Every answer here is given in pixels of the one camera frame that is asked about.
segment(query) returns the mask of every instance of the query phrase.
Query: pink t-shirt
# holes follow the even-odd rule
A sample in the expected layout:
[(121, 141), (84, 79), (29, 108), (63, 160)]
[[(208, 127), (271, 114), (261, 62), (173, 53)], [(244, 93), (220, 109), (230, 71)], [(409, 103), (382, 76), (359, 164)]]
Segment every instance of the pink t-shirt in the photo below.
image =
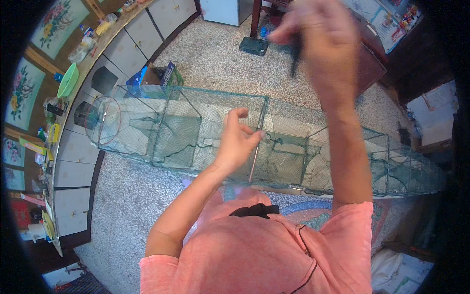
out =
[(240, 207), (271, 205), (256, 190), (210, 202), (216, 205), (206, 205), (179, 259), (141, 259), (142, 294), (372, 292), (371, 202), (340, 207), (320, 232), (282, 215), (228, 216)]

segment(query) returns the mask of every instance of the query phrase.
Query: speckled floor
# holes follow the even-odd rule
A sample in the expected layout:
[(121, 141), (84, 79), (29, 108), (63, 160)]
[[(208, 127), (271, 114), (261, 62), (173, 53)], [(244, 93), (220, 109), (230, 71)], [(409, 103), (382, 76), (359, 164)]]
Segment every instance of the speckled floor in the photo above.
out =
[[(285, 48), (270, 44), (265, 56), (238, 51), (250, 34), (251, 17), (240, 27), (205, 22), (197, 18), (163, 51), (155, 65), (173, 61), (185, 86), (268, 95), (305, 107), (320, 109), (316, 93), (306, 81), (303, 65), (295, 80), (288, 76), (290, 56)], [(360, 99), (363, 126), (399, 139), (397, 122), (409, 126), (400, 109), (379, 86)], [(96, 186), (92, 241), (76, 248), (82, 262), (112, 293), (139, 292), (139, 260), (145, 251), (150, 227), (184, 189), (177, 174), (115, 154), (105, 155)], [(309, 197), (269, 194), (281, 209)], [(375, 242), (391, 239), (415, 199), (393, 200), (383, 229)]]

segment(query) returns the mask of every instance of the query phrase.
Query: flower painting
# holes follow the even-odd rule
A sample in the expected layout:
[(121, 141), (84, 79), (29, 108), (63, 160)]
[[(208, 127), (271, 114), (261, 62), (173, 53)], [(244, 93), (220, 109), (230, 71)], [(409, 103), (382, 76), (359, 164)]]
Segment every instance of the flower painting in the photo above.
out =
[(24, 167), (24, 152), (26, 148), (19, 142), (3, 138), (3, 162), (17, 167)]
[(31, 42), (55, 59), (70, 34), (88, 13), (88, 9), (80, 0), (56, 1), (39, 23)]
[(3, 171), (5, 173), (5, 183), (7, 185), (7, 189), (20, 191), (25, 190), (24, 171), (7, 167)]
[(7, 104), (5, 122), (28, 130), (31, 111), (45, 75), (26, 59), (21, 58), (13, 80), (13, 92)]

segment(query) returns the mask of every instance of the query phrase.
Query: forearm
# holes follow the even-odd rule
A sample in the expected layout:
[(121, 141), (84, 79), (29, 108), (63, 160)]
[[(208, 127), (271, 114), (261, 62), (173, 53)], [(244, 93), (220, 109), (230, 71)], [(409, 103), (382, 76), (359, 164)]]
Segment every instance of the forearm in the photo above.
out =
[(227, 176), (213, 165), (202, 171), (157, 219), (147, 239), (145, 256), (179, 257), (184, 237)]
[(362, 130), (353, 105), (326, 112), (334, 188), (333, 210), (372, 201), (372, 177)]

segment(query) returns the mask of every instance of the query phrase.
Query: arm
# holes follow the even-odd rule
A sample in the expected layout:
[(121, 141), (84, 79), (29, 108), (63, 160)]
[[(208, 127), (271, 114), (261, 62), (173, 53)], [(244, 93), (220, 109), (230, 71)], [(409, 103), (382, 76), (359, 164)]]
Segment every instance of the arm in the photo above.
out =
[(225, 119), (215, 161), (169, 205), (157, 219), (147, 238), (145, 256), (164, 254), (179, 257), (183, 239), (196, 222), (206, 202), (222, 182), (248, 159), (264, 132), (253, 133), (239, 117), (247, 117), (247, 108), (231, 110)]
[(298, 0), (269, 38), (280, 44), (302, 32), (303, 58), (328, 124), (333, 210), (372, 201), (366, 146), (354, 110), (359, 38), (338, 0)]

